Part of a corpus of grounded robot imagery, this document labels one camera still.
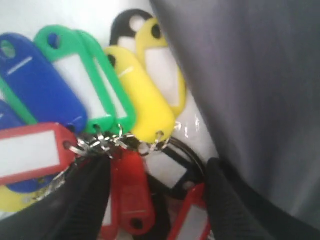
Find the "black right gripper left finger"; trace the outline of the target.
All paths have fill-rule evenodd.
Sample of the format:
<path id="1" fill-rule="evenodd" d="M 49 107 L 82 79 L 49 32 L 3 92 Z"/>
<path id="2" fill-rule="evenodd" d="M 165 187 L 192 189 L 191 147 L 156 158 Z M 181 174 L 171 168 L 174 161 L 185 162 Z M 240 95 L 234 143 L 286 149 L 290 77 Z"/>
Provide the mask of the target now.
<path id="1" fill-rule="evenodd" d="M 55 192 L 0 222 L 2 240 L 96 240 L 111 189 L 111 163 L 86 159 Z"/>

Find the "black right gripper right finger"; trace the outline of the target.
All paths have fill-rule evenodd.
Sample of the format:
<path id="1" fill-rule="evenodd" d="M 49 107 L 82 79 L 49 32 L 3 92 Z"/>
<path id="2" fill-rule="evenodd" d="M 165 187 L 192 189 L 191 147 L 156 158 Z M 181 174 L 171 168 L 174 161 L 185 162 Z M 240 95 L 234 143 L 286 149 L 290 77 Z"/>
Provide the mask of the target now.
<path id="1" fill-rule="evenodd" d="M 210 228 L 216 240 L 273 240 L 249 212 L 228 182 L 220 159 L 206 164 L 204 198 Z"/>

